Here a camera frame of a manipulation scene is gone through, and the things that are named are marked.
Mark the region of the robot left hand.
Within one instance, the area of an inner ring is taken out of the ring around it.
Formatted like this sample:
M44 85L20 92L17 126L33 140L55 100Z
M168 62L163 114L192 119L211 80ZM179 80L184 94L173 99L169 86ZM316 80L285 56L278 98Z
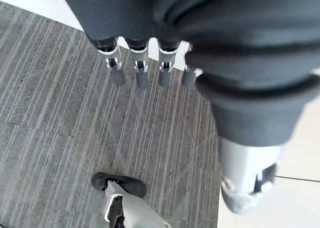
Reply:
M65 0L90 41L151 37L192 46L185 62L210 103L221 192L235 214L273 186L304 106L320 93L320 0Z

